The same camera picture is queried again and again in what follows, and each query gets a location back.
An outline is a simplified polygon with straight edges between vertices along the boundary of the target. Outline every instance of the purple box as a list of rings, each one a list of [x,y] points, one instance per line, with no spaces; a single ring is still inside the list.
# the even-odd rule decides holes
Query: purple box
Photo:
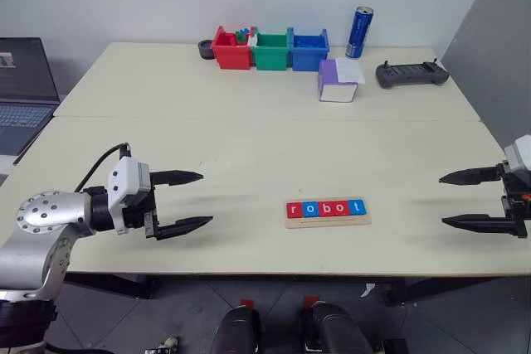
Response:
[[[317,74],[319,101],[334,103],[352,103],[358,88],[357,83],[338,81],[338,70],[335,60],[322,60]]]

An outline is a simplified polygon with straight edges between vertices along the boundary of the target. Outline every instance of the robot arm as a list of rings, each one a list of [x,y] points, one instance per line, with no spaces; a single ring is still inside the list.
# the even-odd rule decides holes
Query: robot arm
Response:
[[[81,188],[115,149],[120,160],[105,187]],[[145,229],[146,238],[163,240],[207,224],[197,216],[160,226],[155,186],[187,184],[202,179],[195,172],[150,172],[120,144],[98,160],[75,192],[43,192],[25,200],[17,210],[15,228],[0,248],[0,354],[43,352],[42,340],[55,319],[53,300],[59,294],[74,243],[98,231]]]
[[[506,147],[505,155],[507,160],[496,166],[460,170],[439,180],[458,186],[501,180],[505,189],[501,198],[505,217],[460,215],[444,218],[444,223],[475,232],[528,236],[524,221],[531,220],[531,135],[518,138]]]

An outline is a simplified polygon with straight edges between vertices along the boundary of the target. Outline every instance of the blue letter block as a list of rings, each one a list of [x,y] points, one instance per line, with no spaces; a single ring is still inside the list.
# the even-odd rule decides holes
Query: blue letter block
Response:
[[[367,211],[365,210],[365,204],[361,199],[351,199],[348,201],[348,208],[350,209],[350,214],[352,216],[367,214]]]
[[[317,202],[302,202],[302,209],[304,217],[317,217],[319,215]]]

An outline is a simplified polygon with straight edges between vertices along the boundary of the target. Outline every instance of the table leg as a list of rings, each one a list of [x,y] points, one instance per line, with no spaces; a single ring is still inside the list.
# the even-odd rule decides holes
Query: table leg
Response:
[[[153,287],[149,277],[143,282],[134,282],[116,275],[92,273],[66,273],[65,283],[133,298],[151,298]]]
[[[502,277],[434,277],[409,285],[406,284],[405,279],[399,279],[397,282],[391,284],[390,290],[383,293],[383,299],[388,306],[395,307],[401,304],[423,300],[440,293],[482,284],[483,282],[497,278]]]

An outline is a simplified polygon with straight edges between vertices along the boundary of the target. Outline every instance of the blue bin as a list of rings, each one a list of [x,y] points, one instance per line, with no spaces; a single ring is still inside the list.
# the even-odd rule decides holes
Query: blue bin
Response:
[[[330,46],[323,29],[318,36],[295,35],[293,28],[288,28],[290,41],[290,59],[293,70],[319,70],[321,60],[326,60]]]

